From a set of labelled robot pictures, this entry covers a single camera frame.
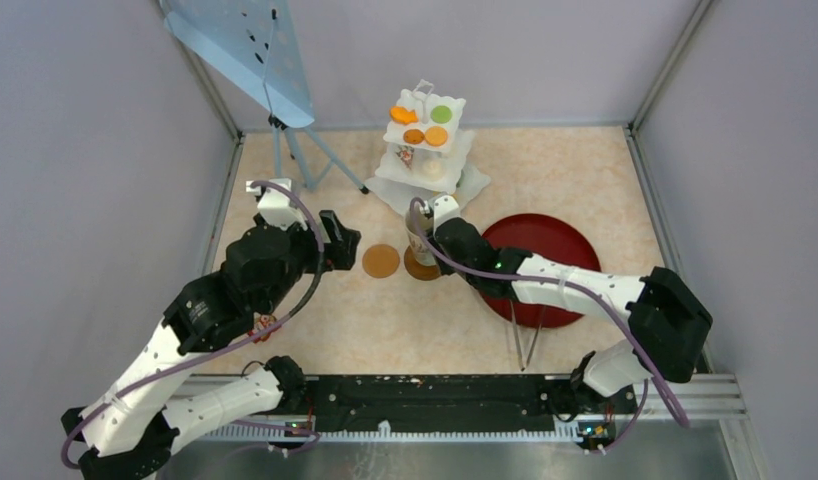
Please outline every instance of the green round disc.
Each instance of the green round disc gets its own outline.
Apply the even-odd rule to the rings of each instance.
[[[436,123],[447,123],[453,118],[453,112],[449,107],[439,105],[430,112],[430,118]]]

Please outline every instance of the white tray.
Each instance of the white tray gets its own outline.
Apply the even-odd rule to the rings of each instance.
[[[438,180],[429,180],[420,172],[424,163],[433,158],[435,154],[428,154],[428,158],[419,158],[423,155],[416,152],[415,161],[412,163],[412,170],[406,168],[406,165],[397,158],[397,145],[389,143],[385,154],[380,159],[380,166],[374,175],[377,177],[391,180],[393,182],[405,183],[413,187],[420,187],[434,192],[453,193],[456,191],[456,182],[459,181],[459,176],[462,174],[462,168],[468,159],[468,152],[471,151],[471,143],[474,141],[476,132],[457,130],[456,138],[454,140],[453,149],[450,153],[437,159],[444,165],[445,174]]]
[[[422,92],[416,92],[416,95],[421,99],[426,99],[427,95]],[[421,111],[423,110],[423,101],[415,98],[412,96],[411,90],[406,90],[405,88],[400,91],[400,100],[397,101],[396,104],[398,107],[404,107],[407,110],[414,110],[415,113],[418,115],[418,122],[410,123],[409,125],[403,125],[402,123],[397,123],[395,121],[388,122],[388,126],[385,130],[385,135],[383,135],[383,140],[389,143],[397,143],[399,145],[407,145],[410,147],[421,148],[424,150],[429,150],[431,152],[447,152],[450,150],[451,145],[453,145],[453,138],[456,130],[459,129],[459,120],[462,119],[462,109],[465,108],[465,99],[464,98],[453,98],[453,97],[440,97],[433,93],[430,95],[430,99],[427,102],[428,111],[426,112],[427,117],[429,118],[429,113],[432,112],[433,108],[444,105],[450,108],[450,111],[453,112],[453,116],[450,118],[450,121],[447,123],[435,123],[434,121],[430,120],[428,122],[422,122],[423,118],[421,117]],[[406,130],[418,129],[422,132],[426,132],[428,128],[432,126],[439,126],[444,128],[447,131],[447,141],[444,142],[444,145],[439,147],[434,147],[423,141],[417,145],[412,145],[403,141],[403,134]]]
[[[465,165],[465,178],[455,193],[459,210],[465,208],[465,205],[476,198],[490,182],[491,177],[477,170],[477,167],[470,163]],[[440,193],[379,177],[365,180],[365,186],[401,216],[409,210],[409,202],[414,197],[429,200]]]

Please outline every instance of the blue board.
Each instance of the blue board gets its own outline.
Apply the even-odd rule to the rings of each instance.
[[[314,122],[285,0],[161,0],[161,5],[166,28],[266,110],[291,128]]]

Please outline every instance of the easel leg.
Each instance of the easel leg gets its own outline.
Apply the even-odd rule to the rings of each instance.
[[[279,128],[274,127],[274,175],[282,178],[282,156],[279,146]]]
[[[306,135],[309,135],[309,137],[318,145],[318,147],[320,147],[321,150],[323,150],[324,153],[327,154],[330,161],[332,163],[334,163],[335,166],[340,168],[341,171],[344,172],[345,175],[347,175],[347,178],[349,178],[350,181],[352,181],[356,185],[356,187],[359,188],[359,191],[361,191],[364,194],[368,193],[368,191],[369,191],[368,187],[366,187],[365,184],[362,183],[362,181],[359,180],[358,177],[356,177],[356,175],[353,173],[353,171],[350,170],[347,167],[347,165],[345,165],[344,162],[342,162],[338,158],[338,156],[335,153],[333,153],[332,150],[330,150],[329,146],[327,146],[327,144],[323,140],[321,140],[321,137],[319,137],[318,134],[313,132],[312,129],[309,128],[309,127],[303,127],[303,131],[306,132]]]
[[[288,149],[291,150],[291,158],[297,160],[297,165],[300,167],[300,173],[303,174],[303,183],[306,188],[315,188],[315,181],[312,174],[309,172],[309,166],[306,164],[306,157],[303,156],[303,151],[300,150],[300,145],[297,144],[297,137],[294,136],[294,129],[285,129],[285,141],[288,142]]]

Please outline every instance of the orange round disc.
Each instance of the orange round disc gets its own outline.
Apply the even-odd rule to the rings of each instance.
[[[411,145],[417,145],[424,141],[424,132],[418,130],[417,128],[406,130],[403,133],[403,141]]]
[[[424,139],[434,147],[440,147],[447,142],[447,130],[442,127],[430,127],[424,132]]]
[[[437,265],[427,267],[418,263],[418,261],[415,260],[415,256],[412,255],[412,247],[407,247],[406,251],[403,252],[403,265],[406,267],[406,271],[409,272],[409,275],[412,275],[418,280],[435,280],[441,276]]]
[[[362,256],[362,268],[374,278],[386,278],[400,266],[400,254],[391,245],[379,244],[369,248]]]

